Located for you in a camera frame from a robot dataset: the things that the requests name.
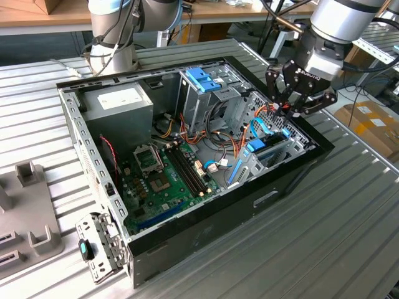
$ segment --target metal bracket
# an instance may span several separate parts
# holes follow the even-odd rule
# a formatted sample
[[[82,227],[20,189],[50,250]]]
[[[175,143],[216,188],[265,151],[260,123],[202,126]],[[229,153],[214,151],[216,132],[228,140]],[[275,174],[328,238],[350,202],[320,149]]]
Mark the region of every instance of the metal bracket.
[[[128,252],[109,214],[89,214],[76,223],[77,233],[89,247],[80,247],[82,256],[86,250],[93,257],[85,259],[94,283],[99,284],[119,272],[127,263]]]

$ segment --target ram slot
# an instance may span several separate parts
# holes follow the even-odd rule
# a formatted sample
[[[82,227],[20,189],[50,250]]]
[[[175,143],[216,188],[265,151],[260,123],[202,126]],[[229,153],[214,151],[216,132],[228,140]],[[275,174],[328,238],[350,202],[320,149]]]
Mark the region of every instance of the ram slot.
[[[180,178],[185,182],[192,196],[197,197],[201,192],[206,192],[206,186],[201,182],[194,169],[178,148],[168,149],[166,156],[171,161]]]

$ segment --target sticker on power supply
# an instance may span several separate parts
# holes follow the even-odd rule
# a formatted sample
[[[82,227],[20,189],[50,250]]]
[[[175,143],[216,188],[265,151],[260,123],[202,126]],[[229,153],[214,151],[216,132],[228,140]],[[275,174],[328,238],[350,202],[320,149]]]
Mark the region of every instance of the sticker on power supply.
[[[119,90],[117,92],[103,93],[98,100],[104,110],[140,102],[143,99],[135,88]]]

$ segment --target green motherboard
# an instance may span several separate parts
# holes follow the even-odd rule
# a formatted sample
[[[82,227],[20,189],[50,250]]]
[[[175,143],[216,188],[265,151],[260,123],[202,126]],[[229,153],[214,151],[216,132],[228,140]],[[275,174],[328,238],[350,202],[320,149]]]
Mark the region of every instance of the green motherboard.
[[[156,152],[164,168],[162,171],[153,171],[146,177],[140,170],[140,166],[149,167],[156,162],[148,154],[138,156],[138,159],[141,159],[140,166],[133,155],[120,165],[123,202],[128,210],[128,217],[124,223],[132,234],[149,228],[220,192],[219,186],[207,174],[202,178],[197,174],[195,163],[199,161],[186,143],[176,146],[174,154],[165,148]],[[197,183],[195,186],[202,186],[202,191],[196,192],[195,186],[192,185],[195,182]]]

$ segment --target cardboard box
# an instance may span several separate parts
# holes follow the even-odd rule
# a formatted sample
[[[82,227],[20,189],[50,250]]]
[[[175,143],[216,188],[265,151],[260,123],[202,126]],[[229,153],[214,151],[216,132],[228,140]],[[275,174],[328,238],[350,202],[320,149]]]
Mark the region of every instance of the cardboard box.
[[[50,14],[60,2],[61,0],[0,0],[0,6],[38,14]]]
[[[353,104],[345,105],[337,117],[348,126]],[[399,160],[399,121],[396,121],[376,103],[356,103],[350,129],[391,162]]]

